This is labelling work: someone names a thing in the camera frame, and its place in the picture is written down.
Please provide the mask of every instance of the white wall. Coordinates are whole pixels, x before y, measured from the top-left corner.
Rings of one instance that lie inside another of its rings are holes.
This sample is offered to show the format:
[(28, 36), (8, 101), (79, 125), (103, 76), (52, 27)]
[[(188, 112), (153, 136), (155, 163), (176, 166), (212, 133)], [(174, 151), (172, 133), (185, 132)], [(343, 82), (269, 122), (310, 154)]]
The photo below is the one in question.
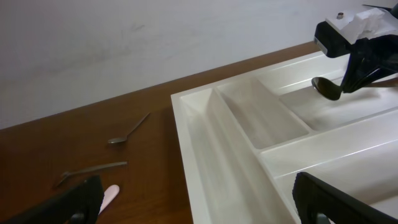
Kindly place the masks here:
[(0, 129), (311, 41), (363, 2), (2, 0)]

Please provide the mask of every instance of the pink handle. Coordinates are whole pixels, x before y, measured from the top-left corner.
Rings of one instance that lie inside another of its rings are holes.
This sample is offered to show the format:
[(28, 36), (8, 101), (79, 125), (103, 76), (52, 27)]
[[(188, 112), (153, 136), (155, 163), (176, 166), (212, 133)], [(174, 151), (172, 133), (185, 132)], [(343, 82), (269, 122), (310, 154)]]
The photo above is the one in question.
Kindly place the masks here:
[(117, 185), (112, 185), (105, 190), (104, 199), (102, 201), (99, 214), (106, 208), (106, 206), (109, 205), (109, 203), (111, 203), (111, 201), (117, 196), (118, 193), (119, 193), (119, 186)]

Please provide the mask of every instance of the utensil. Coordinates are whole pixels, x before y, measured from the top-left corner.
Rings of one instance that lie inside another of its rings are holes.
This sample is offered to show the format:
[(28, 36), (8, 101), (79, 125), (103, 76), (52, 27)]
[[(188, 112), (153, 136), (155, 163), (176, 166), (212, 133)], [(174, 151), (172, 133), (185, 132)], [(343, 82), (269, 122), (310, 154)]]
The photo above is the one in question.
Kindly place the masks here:
[(126, 164), (127, 164), (127, 162), (114, 162), (114, 163), (110, 163), (110, 164), (104, 164), (104, 165), (98, 165), (98, 166), (89, 167), (89, 168), (78, 170), (78, 171), (75, 171), (75, 172), (66, 171), (66, 172), (64, 172), (61, 175), (61, 179), (55, 183), (54, 188), (56, 188), (59, 185), (61, 185), (62, 183), (64, 183), (69, 177), (71, 177), (73, 175), (85, 174), (85, 173), (88, 173), (88, 172), (93, 172), (93, 171), (106, 169), (106, 168), (110, 168), (110, 167), (122, 166), (122, 165), (126, 165)]
[[(326, 99), (329, 100), (338, 100), (340, 99), (341, 93), (343, 90), (339, 85), (334, 84), (327, 78), (323, 77), (315, 77), (311, 80), (312, 86)], [(389, 87), (398, 87), (398, 78), (391, 78), (390, 80), (370, 83), (366, 88), (389, 88)]]
[(127, 141), (130, 134), (145, 120), (145, 118), (148, 117), (149, 114), (150, 113), (147, 113), (143, 118), (141, 118), (141, 120), (138, 121), (138, 123), (132, 128), (132, 130), (129, 132), (129, 134), (127, 134), (127, 136), (109, 139), (108, 143), (115, 144), (115, 143), (121, 143), (121, 142)]

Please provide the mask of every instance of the wooden table surface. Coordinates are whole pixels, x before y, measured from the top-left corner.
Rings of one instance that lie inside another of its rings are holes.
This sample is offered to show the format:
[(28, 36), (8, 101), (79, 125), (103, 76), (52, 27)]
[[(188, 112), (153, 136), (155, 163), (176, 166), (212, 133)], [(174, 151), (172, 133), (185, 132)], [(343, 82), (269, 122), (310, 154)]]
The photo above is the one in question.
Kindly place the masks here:
[[(310, 42), (0, 130), (0, 221), (99, 174), (120, 193), (97, 223), (192, 223), (170, 95), (316, 51)], [(128, 142), (107, 145), (148, 112)], [(52, 189), (67, 170), (119, 161), (129, 164)]]

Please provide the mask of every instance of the metal screw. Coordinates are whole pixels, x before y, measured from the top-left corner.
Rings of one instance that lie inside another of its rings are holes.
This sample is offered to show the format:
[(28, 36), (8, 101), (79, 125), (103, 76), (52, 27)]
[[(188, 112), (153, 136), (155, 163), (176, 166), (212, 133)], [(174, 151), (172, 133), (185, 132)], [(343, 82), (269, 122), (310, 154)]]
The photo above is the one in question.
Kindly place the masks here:
[(337, 14), (337, 19), (342, 19), (344, 17), (344, 13), (342, 13), (342, 12), (339, 12), (338, 14)]

